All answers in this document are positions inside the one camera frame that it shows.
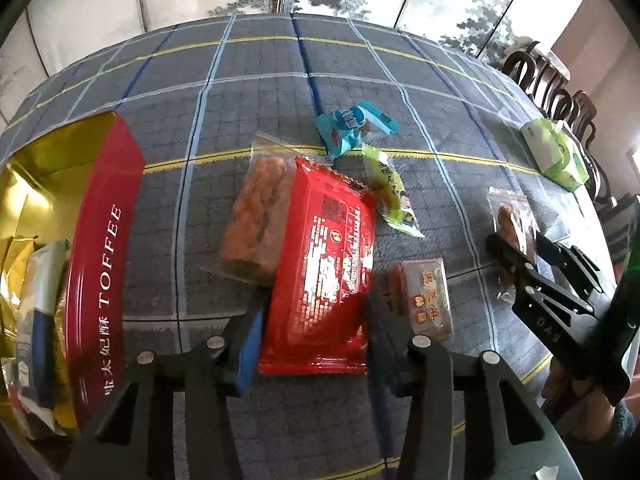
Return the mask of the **person's right hand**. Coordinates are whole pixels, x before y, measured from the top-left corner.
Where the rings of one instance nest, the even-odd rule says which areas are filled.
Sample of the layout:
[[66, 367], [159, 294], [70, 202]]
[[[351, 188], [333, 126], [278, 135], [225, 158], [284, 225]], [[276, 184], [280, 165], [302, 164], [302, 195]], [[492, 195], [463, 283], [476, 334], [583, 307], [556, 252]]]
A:
[[560, 400], [570, 394], [568, 408], [553, 424], [558, 433], [582, 442], [597, 442], [614, 427], [615, 408], [600, 387], [588, 380], [574, 379], [557, 358], [550, 361], [549, 376], [542, 388], [544, 408], [560, 408]]

